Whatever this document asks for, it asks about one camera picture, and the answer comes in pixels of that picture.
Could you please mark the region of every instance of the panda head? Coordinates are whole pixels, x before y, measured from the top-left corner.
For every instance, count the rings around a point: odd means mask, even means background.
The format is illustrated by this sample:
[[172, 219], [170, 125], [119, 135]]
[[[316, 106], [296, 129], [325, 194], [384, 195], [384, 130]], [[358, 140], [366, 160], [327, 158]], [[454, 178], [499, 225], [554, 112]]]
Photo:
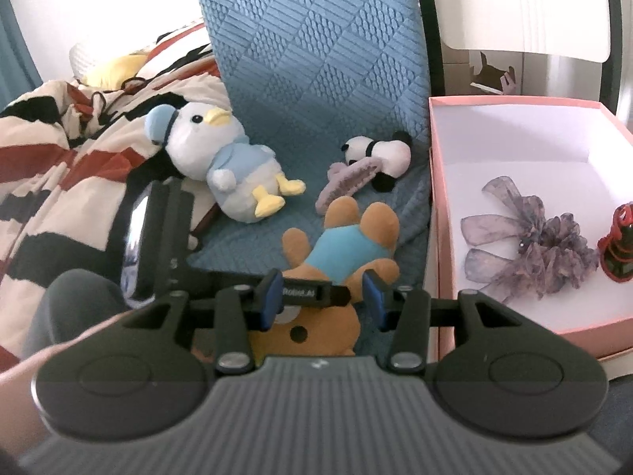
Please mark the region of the panda head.
[[165, 147], [179, 172], [195, 181], [205, 180], [222, 147], [248, 140], [229, 110], [203, 103], [189, 103], [180, 110], [170, 105], [154, 107], [146, 117], [145, 133], [154, 144]]
[[345, 163], [350, 166], [360, 159], [365, 158], [367, 156], [367, 147], [372, 142], [372, 139], [364, 135], [357, 135], [347, 141], [341, 146], [341, 151], [345, 153]]

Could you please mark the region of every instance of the brown bear plush toy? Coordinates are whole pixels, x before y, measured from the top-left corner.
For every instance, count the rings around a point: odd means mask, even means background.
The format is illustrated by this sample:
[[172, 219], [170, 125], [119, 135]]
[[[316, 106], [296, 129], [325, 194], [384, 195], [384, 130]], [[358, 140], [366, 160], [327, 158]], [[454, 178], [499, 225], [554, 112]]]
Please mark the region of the brown bear plush toy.
[[257, 363], [267, 355], [354, 355], [360, 323], [352, 304], [362, 300], [363, 272], [374, 270], [390, 284], [400, 276], [391, 259], [400, 223], [386, 204], [373, 203], [360, 216], [353, 198], [338, 198], [327, 209], [324, 229], [314, 248], [303, 231], [286, 230], [282, 243], [290, 269], [284, 277], [332, 280], [347, 286], [351, 301], [324, 309], [286, 307], [268, 332], [251, 333]]

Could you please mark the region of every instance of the fuzzy purple hair clip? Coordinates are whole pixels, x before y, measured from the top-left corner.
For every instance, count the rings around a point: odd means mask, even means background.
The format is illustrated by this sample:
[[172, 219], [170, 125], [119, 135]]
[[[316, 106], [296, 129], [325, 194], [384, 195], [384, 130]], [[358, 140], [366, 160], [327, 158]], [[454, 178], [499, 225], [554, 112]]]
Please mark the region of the fuzzy purple hair clip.
[[560, 291], [566, 283], [578, 289], [599, 263], [599, 251], [587, 246], [574, 215], [545, 219], [543, 202], [537, 196], [521, 196], [509, 177], [491, 180], [483, 192], [498, 198], [516, 218], [498, 215], [469, 216], [461, 220], [461, 233], [470, 246], [505, 238], [518, 238], [514, 260], [471, 248], [466, 255], [466, 278], [486, 283], [481, 291], [496, 301], [508, 303], [523, 295]]

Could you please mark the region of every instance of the gray ribbed surface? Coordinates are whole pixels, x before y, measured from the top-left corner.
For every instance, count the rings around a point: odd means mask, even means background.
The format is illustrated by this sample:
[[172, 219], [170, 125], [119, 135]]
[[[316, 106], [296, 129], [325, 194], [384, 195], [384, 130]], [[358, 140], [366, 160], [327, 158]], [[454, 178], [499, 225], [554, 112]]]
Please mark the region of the gray ribbed surface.
[[449, 419], [417, 379], [372, 358], [269, 359], [223, 379], [199, 411], [121, 445], [52, 438], [21, 464], [33, 475], [606, 475], [619, 467], [588, 436], [521, 446]]

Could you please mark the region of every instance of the red hair clip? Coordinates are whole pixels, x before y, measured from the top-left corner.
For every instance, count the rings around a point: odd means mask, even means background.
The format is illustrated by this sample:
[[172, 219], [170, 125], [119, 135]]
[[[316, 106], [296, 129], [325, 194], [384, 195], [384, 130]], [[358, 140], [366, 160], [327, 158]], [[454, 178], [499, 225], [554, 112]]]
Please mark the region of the red hair clip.
[[597, 247], [607, 277], [615, 282], [633, 279], [633, 202], [615, 210], [609, 235], [598, 241]]

